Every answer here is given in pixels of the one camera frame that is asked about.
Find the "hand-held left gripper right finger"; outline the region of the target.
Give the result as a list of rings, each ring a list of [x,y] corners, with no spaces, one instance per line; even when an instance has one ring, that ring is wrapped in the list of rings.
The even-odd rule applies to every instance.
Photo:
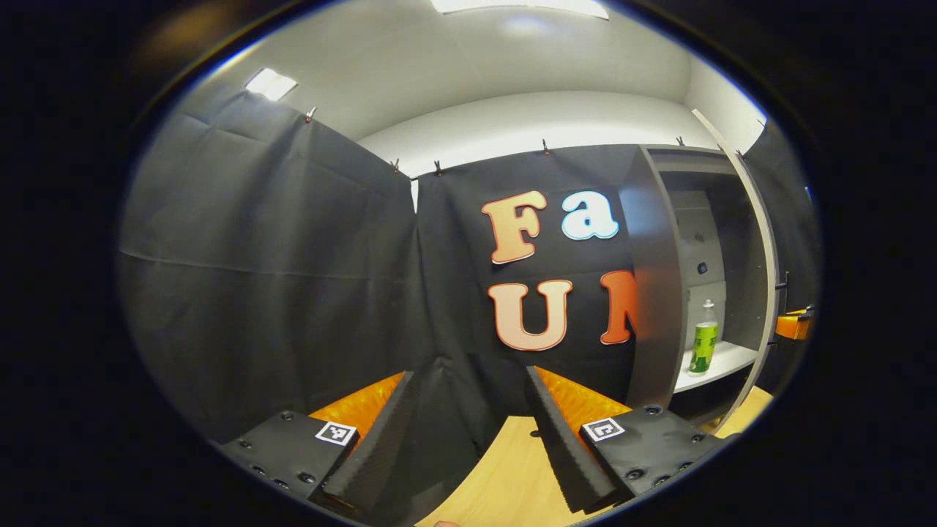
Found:
[[[526,368],[526,399],[572,512],[600,512],[649,493],[733,439],[660,405],[626,407],[545,368]]]

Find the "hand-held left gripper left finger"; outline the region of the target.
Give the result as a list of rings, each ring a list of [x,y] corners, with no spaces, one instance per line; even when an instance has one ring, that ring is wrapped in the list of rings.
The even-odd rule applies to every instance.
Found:
[[[213,410],[213,440],[269,487],[359,517],[392,478],[415,412],[414,370],[295,370]]]

